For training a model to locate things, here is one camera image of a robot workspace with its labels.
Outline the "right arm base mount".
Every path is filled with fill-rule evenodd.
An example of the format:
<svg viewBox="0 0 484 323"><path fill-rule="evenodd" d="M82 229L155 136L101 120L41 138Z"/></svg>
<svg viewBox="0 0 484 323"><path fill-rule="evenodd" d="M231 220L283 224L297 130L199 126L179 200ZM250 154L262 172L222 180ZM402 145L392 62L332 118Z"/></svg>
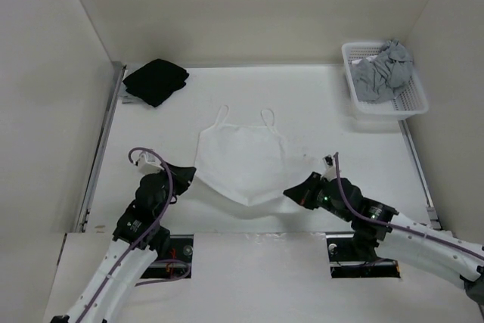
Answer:
<svg viewBox="0 0 484 323"><path fill-rule="evenodd" d="M396 260L359 253L352 243L353 234L327 234L330 276L334 279L401 278Z"/></svg>

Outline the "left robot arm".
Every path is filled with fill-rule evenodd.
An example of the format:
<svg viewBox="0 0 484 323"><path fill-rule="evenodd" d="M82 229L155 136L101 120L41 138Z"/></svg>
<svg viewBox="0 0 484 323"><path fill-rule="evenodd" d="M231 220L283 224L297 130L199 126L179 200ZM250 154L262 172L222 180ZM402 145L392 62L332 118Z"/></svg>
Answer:
<svg viewBox="0 0 484 323"><path fill-rule="evenodd" d="M197 169L164 163L144 175L118 219L100 265L76 302L52 322L115 322L140 277L169 255L171 233L160 224L168 206L191 186Z"/></svg>

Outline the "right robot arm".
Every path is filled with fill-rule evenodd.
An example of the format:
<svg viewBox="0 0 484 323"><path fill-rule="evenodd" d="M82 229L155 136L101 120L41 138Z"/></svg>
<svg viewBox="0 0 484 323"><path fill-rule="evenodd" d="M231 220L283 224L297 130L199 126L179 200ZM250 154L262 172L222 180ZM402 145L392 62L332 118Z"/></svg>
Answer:
<svg viewBox="0 0 484 323"><path fill-rule="evenodd" d="M307 210L322 208L354 231L352 253L364 261L392 259L429 272L483 303L483 246L420 224L365 197L348 179L313 172L284 196Z"/></svg>

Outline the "white tank top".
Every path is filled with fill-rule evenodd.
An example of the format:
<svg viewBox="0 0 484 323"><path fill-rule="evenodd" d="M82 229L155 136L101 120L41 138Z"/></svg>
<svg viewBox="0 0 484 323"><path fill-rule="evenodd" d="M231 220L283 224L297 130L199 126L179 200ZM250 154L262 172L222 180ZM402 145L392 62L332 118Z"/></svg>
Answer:
<svg viewBox="0 0 484 323"><path fill-rule="evenodd" d="M286 141L275 113L262 109L258 126L227 122L229 107L219 108L214 123L200 132L194 166L208 187L245 207L275 200L287 185Z"/></svg>

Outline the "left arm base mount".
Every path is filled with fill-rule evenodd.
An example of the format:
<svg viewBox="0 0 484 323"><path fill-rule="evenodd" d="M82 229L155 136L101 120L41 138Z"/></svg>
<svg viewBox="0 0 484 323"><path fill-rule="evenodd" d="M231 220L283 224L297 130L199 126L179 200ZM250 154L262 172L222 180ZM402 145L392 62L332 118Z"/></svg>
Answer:
<svg viewBox="0 0 484 323"><path fill-rule="evenodd" d="M172 235L166 252L151 263L141 278L171 280L181 277L191 266L193 255L193 235Z"/></svg>

